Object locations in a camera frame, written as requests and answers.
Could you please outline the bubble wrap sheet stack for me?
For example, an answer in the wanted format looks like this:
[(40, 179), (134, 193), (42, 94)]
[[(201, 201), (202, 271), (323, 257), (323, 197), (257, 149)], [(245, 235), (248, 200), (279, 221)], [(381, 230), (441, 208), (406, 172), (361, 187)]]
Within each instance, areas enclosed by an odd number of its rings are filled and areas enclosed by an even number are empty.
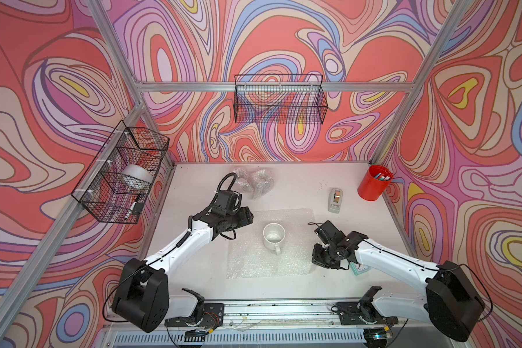
[(228, 279), (303, 276), (314, 271), (312, 251), (318, 238), (309, 225), (311, 209), (254, 213), (253, 224), (239, 229), (230, 243)]

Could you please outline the bubble wrap sheet around mug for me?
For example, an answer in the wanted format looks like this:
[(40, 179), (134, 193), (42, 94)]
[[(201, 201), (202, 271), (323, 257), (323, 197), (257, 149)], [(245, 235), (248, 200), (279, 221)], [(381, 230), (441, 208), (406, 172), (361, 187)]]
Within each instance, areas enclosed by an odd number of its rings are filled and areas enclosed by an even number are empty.
[(249, 172), (244, 168), (234, 168), (233, 172), (236, 174), (233, 189), (242, 194), (253, 194), (255, 190), (249, 178)]

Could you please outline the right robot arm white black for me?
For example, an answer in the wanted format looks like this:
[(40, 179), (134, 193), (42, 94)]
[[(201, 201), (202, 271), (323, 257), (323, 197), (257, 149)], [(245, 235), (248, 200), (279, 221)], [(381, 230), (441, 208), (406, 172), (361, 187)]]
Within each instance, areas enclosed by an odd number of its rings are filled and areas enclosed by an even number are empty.
[(365, 236), (347, 236), (338, 244), (315, 244), (314, 265), (339, 270), (343, 262), (367, 265), (414, 289), (413, 294), (372, 286), (353, 313), (364, 323), (406, 318), (432, 324), (456, 342), (466, 342), (485, 310), (485, 303), (463, 265), (425, 262), (395, 252)]

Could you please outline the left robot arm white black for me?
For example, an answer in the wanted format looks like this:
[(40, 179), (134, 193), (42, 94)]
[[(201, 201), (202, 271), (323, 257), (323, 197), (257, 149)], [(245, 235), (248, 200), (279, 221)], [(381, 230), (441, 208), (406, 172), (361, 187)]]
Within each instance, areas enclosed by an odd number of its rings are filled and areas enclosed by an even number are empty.
[(177, 239), (144, 260), (130, 259), (113, 291), (113, 313), (146, 333), (165, 320), (181, 320), (195, 326), (205, 316), (204, 297), (182, 288), (169, 290), (169, 279), (217, 236), (253, 223), (249, 207), (219, 215), (203, 211), (189, 217), (188, 228)]

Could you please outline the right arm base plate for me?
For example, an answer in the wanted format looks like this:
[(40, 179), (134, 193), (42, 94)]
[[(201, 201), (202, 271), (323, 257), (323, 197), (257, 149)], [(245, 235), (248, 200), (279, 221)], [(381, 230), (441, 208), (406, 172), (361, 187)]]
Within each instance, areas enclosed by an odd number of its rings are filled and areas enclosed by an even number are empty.
[(368, 303), (337, 302), (331, 306), (331, 311), (339, 316), (343, 326), (394, 326), (399, 323), (397, 317), (384, 317)]

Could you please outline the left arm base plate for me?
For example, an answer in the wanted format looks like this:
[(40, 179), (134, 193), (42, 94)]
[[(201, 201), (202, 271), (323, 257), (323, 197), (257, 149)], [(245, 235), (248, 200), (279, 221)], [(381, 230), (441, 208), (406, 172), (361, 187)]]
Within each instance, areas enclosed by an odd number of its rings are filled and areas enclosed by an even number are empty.
[(223, 325), (225, 305), (221, 302), (203, 304), (191, 316), (166, 320), (168, 327), (216, 329)]

